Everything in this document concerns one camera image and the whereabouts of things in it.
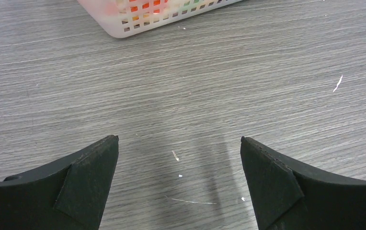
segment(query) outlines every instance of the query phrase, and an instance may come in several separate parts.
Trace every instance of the wood grain surface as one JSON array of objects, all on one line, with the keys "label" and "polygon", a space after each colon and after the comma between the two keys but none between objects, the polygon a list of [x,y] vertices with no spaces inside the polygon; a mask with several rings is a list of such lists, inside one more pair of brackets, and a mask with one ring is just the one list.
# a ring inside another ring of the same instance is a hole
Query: wood grain surface
[{"label": "wood grain surface", "polygon": [[244,0],[120,40],[75,0],[0,0],[0,180],[109,134],[102,230],[256,230],[241,136],[366,179],[366,1]]}]

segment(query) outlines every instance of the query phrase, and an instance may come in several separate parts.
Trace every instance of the basket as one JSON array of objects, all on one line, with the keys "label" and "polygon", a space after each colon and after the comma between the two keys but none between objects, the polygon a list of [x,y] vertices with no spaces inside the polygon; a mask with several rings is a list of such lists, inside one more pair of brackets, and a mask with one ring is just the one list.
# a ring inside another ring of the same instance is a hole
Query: basket
[{"label": "basket", "polygon": [[129,37],[241,0],[78,0],[111,36]]}]

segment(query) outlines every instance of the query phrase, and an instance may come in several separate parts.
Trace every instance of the gray wooden table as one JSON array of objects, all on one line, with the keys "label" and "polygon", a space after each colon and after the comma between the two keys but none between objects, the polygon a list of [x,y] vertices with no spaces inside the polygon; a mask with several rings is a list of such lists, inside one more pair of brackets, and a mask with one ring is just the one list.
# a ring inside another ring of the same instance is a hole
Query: gray wooden table
[{"label": "gray wooden table", "polygon": [[245,0],[118,40],[75,0],[0,0],[0,180],[108,134],[103,230],[257,229],[241,136],[366,179],[366,1]]}]

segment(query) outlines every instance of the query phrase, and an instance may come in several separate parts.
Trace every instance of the black object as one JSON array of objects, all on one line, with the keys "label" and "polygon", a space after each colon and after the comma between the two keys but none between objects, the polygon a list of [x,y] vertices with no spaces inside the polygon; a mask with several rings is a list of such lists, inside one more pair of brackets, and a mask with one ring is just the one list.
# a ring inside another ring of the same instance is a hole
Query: black object
[{"label": "black object", "polygon": [[118,160],[118,137],[0,182],[0,230],[97,230]]},{"label": "black object", "polygon": [[252,138],[241,142],[259,230],[366,230],[366,181],[315,168]]}]

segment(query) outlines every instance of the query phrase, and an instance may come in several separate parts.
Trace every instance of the white speck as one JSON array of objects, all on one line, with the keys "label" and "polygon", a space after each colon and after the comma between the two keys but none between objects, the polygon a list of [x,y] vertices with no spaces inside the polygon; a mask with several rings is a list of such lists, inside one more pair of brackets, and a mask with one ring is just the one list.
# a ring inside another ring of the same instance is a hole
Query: white speck
[{"label": "white speck", "polygon": [[176,158],[177,161],[179,161],[179,158],[176,155],[176,152],[172,150],[173,156]]},{"label": "white speck", "polygon": [[179,200],[179,199],[174,199],[174,198],[170,198],[171,200],[177,200],[177,201],[182,201],[182,202],[187,202],[187,203],[193,203],[193,204],[203,204],[203,205],[216,205],[217,203],[204,203],[204,202],[195,202],[195,201],[187,201],[187,200]]},{"label": "white speck", "polygon": [[343,76],[341,75],[340,80],[337,83],[337,86],[335,87],[335,89],[332,92],[335,92],[338,89],[338,86],[341,84],[342,80],[343,80]]}]

